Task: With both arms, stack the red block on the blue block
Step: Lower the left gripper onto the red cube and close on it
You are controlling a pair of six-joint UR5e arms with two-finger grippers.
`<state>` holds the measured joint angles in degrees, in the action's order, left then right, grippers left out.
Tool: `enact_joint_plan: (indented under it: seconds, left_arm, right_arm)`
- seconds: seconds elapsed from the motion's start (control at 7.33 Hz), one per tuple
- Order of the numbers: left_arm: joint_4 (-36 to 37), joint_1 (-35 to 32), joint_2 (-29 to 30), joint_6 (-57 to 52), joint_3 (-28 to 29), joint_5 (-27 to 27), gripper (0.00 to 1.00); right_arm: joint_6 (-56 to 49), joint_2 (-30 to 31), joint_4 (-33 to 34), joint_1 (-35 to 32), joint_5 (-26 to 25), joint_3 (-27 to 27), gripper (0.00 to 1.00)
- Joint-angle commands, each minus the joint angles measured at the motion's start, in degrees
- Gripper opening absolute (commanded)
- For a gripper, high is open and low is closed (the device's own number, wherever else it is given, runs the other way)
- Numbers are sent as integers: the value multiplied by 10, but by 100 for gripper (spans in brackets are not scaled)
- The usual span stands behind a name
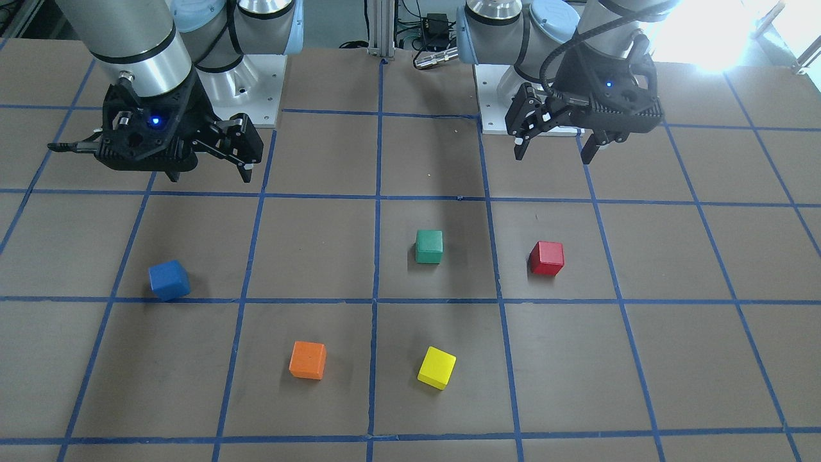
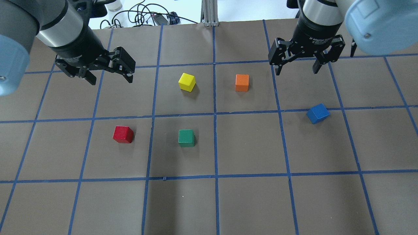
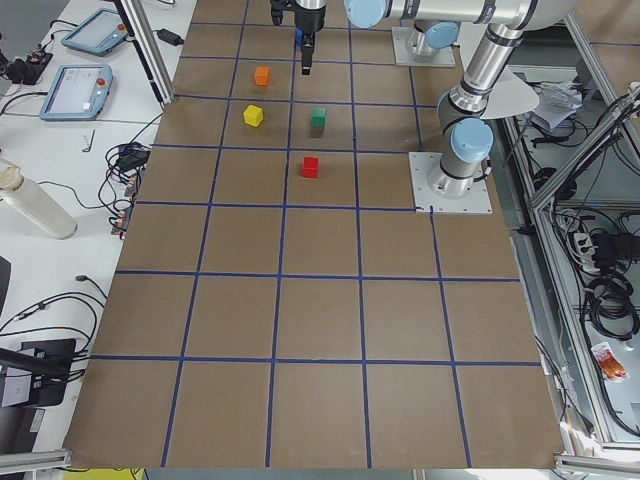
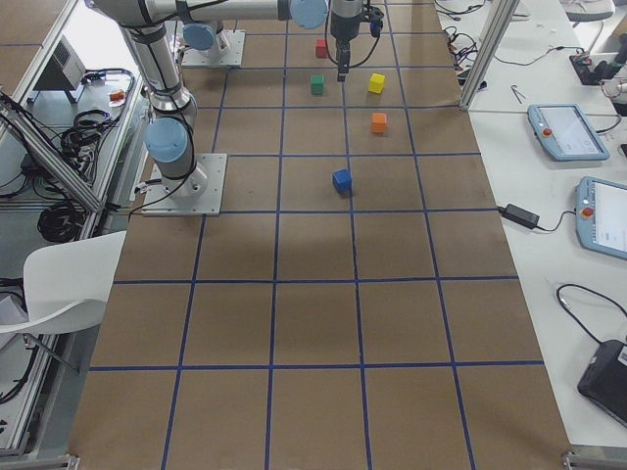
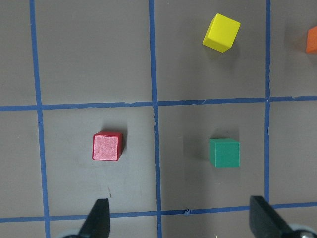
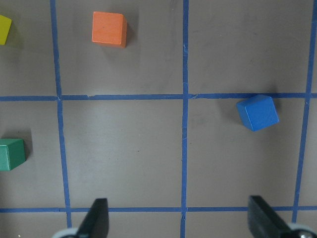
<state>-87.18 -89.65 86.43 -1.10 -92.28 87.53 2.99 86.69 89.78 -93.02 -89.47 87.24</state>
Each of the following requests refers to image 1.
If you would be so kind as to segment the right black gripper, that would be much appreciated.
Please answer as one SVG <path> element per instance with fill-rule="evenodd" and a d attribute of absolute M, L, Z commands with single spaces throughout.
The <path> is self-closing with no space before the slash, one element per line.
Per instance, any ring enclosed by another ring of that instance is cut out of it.
<path fill-rule="evenodd" d="M 117 171 L 163 172 L 178 182 L 198 164 L 193 140 L 199 132 L 200 152 L 229 161 L 251 182 L 264 143 L 248 114 L 217 121 L 196 70 L 161 96 L 138 96 L 135 82 L 121 75 L 106 91 L 97 161 Z"/>

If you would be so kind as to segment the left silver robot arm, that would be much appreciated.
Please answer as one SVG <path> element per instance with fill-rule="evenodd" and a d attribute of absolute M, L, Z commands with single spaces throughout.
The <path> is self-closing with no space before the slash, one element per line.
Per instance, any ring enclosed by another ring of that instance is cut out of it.
<path fill-rule="evenodd" d="M 516 160 L 531 140 L 558 126 L 590 136 L 590 164 L 607 144 L 648 133 L 664 118 L 648 29 L 677 1 L 587 1 L 578 13 L 564 1 L 467 1 L 457 19 L 461 61 L 510 65 L 520 82 L 505 129 Z"/>

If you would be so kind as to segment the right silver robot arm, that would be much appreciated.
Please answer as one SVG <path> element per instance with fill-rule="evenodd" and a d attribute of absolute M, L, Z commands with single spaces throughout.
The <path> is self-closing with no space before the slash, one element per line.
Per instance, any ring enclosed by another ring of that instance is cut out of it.
<path fill-rule="evenodd" d="M 302 1 L 59 1 L 106 72 L 102 122 L 90 137 L 49 145 L 91 154 L 116 171 L 162 172 L 172 182 L 198 155 L 233 164 L 243 182 L 264 143 L 244 111 L 262 99 L 250 56 L 304 47 Z"/>

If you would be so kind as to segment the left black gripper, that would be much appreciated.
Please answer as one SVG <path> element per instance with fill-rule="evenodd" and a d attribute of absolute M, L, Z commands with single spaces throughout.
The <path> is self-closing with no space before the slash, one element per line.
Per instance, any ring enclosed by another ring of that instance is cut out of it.
<path fill-rule="evenodd" d="M 657 96 L 657 74 L 648 54 L 649 40 L 635 38 L 625 58 L 605 55 L 587 44 L 566 51 L 552 87 L 557 99 L 540 99 L 530 83 L 522 83 L 505 114 L 507 134 L 515 138 L 514 155 L 524 158 L 530 141 L 565 123 L 593 130 L 582 147 L 589 166 L 607 146 L 607 132 L 648 133 L 664 112 Z"/>

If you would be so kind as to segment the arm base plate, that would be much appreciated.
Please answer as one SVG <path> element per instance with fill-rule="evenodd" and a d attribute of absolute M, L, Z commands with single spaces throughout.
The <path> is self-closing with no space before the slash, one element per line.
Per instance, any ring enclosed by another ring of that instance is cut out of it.
<path fill-rule="evenodd" d="M 525 82 L 512 65 L 474 65 L 476 97 L 482 133 L 505 135 L 505 115 L 519 86 Z"/>
<path fill-rule="evenodd" d="M 256 128 L 276 128 L 284 90 L 285 55 L 246 55 L 223 73 L 198 70 L 217 117 L 247 114 Z"/>

